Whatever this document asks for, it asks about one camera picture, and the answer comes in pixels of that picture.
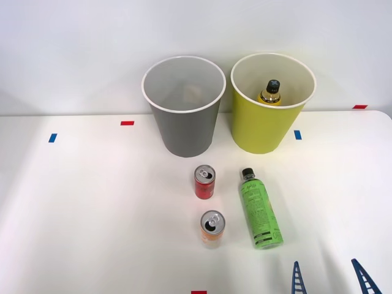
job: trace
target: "gray bucket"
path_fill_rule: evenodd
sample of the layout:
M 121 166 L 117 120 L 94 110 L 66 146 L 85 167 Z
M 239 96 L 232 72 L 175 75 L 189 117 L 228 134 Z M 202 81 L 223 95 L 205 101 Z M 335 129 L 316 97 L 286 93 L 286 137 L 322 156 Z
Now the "gray bucket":
M 225 88 L 223 71 L 195 56 L 165 59 L 145 73 L 141 90 L 171 153 L 192 157 L 208 149 Z

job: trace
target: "pull tab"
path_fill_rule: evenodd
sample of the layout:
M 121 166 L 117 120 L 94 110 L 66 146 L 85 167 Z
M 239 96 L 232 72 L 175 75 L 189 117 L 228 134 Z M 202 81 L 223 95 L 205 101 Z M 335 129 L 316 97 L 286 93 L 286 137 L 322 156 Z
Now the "pull tab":
M 219 222 L 219 216 L 217 214 L 214 214 L 208 219 L 208 224 L 212 227 L 215 227 L 217 222 Z
M 208 172 L 206 172 L 204 169 L 199 169 L 198 174 L 202 176 L 203 178 L 206 178 L 208 176 Z

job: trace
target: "yellow-green bucket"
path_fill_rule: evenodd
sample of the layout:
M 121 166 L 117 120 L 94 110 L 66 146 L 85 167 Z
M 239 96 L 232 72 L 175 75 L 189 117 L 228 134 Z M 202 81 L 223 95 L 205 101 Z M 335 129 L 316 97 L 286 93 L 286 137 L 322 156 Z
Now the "yellow-green bucket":
M 316 89 L 312 71 L 301 61 L 277 53 L 257 53 L 240 59 L 231 74 L 234 87 L 234 141 L 243 150 L 274 151 Z M 281 83 L 281 106 L 257 102 L 268 81 Z

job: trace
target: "bottle label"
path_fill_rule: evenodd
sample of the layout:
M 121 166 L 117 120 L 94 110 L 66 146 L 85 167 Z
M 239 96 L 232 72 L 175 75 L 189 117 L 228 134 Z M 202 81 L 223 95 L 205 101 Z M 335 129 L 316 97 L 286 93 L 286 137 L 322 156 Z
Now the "bottle label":
M 276 99 L 276 100 L 267 100 L 263 97 L 263 95 L 261 93 L 257 96 L 257 101 L 260 103 L 263 103 L 263 104 L 271 104 L 271 105 L 276 105 L 276 106 L 281 104 L 281 98 Z
M 264 184 L 258 179 L 246 182 L 242 185 L 241 193 L 256 247 L 283 243 Z

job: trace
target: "bottle cap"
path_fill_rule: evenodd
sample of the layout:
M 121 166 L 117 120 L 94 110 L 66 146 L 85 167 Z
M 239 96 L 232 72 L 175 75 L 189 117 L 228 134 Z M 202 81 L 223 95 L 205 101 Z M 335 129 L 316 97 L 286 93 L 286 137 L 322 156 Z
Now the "bottle cap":
M 250 167 L 245 168 L 243 170 L 243 177 L 245 178 L 245 176 L 247 175 L 254 175 L 255 173 L 253 172 L 253 169 L 251 169 Z
M 266 91 L 269 92 L 270 94 L 278 93 L 280 86 L 281 86 L 281 84 L 279 83 L 278 80 L 270 80 L 268 82 Z

